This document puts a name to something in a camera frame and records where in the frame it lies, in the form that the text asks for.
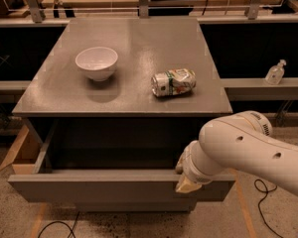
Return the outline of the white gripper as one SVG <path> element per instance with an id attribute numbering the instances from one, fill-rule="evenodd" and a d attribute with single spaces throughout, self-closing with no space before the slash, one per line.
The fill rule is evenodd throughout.
<path id="1" fill-rule="evenodd" d="M 218 164 L 200 146 L 188 146 L 180 156 L 175 172 L 180 176 L 177 193 L 190 193 L 213 181 Z"/>

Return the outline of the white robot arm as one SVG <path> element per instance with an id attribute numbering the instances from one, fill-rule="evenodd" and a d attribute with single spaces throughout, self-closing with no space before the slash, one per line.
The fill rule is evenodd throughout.
<path id="1" fill-rule="evenodd" d="M 198 190 L 225 169 L 266 179 L 298 196 L 298 146 L 271 137 L 268 119 L 244 111 L 207 122 L 181 155 L 179 193 Z"/>

